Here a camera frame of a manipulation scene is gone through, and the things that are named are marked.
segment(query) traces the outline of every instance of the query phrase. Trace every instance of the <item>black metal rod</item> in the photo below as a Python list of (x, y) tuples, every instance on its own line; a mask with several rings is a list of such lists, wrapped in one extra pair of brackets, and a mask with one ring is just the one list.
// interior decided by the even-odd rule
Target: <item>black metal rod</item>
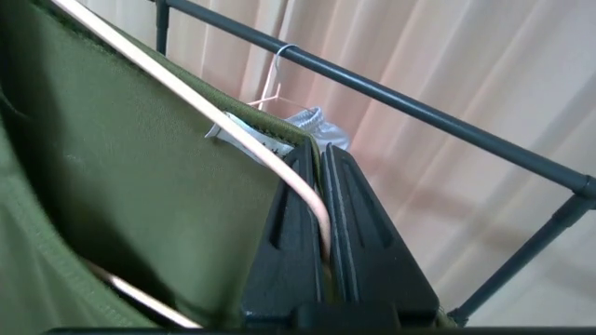
[(572, 195), (557, 209), (550, 220), (530, 237), (466, 302), (459, 308), (451, 311), (448, 315), (457, 324), (464, 326), (469, 317), (503, 287), (509, 279), (518, 273), (540, 251), (546, 248), (566, 228), (571, 227), (587, 211), (591, 210), (595, 204), (596, 200), (594, 199), (587, 199), (576, 194)]
[[(256, 46), (271, 52), (287, 45), (268, 34), (261, 33), (235, 20), (191, 3), (187, 0), (166, 0), (167, 4), (194, 18), (202, 20), (212, 26), (220, 28), (230, 34), (242, 38)], [(373, 80), (355, 74), (336, 64), (301, 50), (299, 47), (289, 47), (282, 55), (288, 60), (304, 66), (318, 74), (322, 74), (340, 84), (351, 87), (375, 100), (437, 127), (457, 138), (474, 144), (492, 154), (496, 154), (509, 162), (530, 170), (550, 181), (567, 187), (575, 193), (589, 197), (596, 196), (596, 183), (592, 183), (589, 190), (585, 189), (589, 177), (553, 162), (546, 157), (505, 141), (487, 131), (474, 127), (462, 120), (448, 115), (438, 109), (430, 107), (418, 100), (405, 96), (389, 87), (384, 87)]]
[(157, 41), (156, 50), (162, 55), (166, 55), (166, 47), (168, 44), (168, 27), (169, 27), (169, 6), (166, 0), (156, 0), (156, 26), (157, 26)]

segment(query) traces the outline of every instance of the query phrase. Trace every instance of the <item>olive green fabric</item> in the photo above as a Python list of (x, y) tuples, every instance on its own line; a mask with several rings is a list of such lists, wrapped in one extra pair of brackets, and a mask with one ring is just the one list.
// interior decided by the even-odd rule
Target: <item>olive green fabric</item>
[[(309, 140), (142, 47), (253, 127)], [(278, 178), (45, 2), (1, 2), (0, 70), (0, 333), (154, 325), (76, 255), (234, 323)]]

